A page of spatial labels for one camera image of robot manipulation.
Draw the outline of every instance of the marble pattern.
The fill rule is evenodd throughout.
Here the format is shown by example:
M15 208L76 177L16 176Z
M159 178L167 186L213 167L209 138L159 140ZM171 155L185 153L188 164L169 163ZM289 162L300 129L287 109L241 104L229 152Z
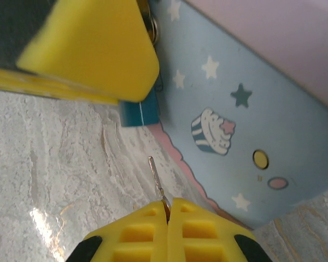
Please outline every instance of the marble pattern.
M115 107L0 92L0 261L64 261L90 231L156 200L212 210L146 128ZM328 192L257 230L274 261L328 261Z

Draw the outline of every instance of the cupcake print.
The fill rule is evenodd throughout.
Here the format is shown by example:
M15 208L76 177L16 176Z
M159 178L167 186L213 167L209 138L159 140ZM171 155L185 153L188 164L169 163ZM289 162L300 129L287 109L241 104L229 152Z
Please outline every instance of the cupcake print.
M225 156L231 147L231 138L236 124L219 116L211 108L192 121L192 136L196 146L209 153Z

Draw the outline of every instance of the pink wall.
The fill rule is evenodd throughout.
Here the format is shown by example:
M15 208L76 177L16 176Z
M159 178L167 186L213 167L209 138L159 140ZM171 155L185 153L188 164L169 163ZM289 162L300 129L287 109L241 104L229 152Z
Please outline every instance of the pink wall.
M186 0L328 106L328 0Z

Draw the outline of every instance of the yellow circle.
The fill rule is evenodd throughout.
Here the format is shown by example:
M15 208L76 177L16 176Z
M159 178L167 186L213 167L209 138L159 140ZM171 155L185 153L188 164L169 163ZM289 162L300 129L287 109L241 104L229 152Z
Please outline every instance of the yellow circle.
M268 157L263 150L256 150L253 154L254 164L260 169L266 169L268 167Z

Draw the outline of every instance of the pink oval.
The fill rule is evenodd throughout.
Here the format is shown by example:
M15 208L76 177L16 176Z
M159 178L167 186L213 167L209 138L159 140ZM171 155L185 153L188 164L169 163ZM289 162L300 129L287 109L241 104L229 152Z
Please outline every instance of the pink oval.
M267 182L268 186L275 190L281 190L286 188L289 183L288 180L283 177L273 177Z

